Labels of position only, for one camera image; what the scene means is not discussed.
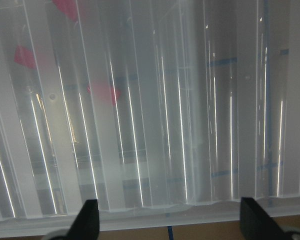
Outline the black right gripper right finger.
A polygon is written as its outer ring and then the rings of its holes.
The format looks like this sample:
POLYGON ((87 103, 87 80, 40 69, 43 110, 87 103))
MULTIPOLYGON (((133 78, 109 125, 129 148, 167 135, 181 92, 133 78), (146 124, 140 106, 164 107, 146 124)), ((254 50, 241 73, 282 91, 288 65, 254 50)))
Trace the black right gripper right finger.
POLYGON ((239 228, 245 240, 283 239, 283 230, 252 197, 240 200, 239 228))

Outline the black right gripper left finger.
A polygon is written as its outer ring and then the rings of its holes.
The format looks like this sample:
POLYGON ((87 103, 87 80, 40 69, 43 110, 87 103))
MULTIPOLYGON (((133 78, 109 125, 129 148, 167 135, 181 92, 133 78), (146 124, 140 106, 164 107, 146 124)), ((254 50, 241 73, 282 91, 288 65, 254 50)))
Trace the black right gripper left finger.
POLYGON ((86 200, 69 231, 68 240, 97 240, 100 234, 100 216, 97 199, 86 200))

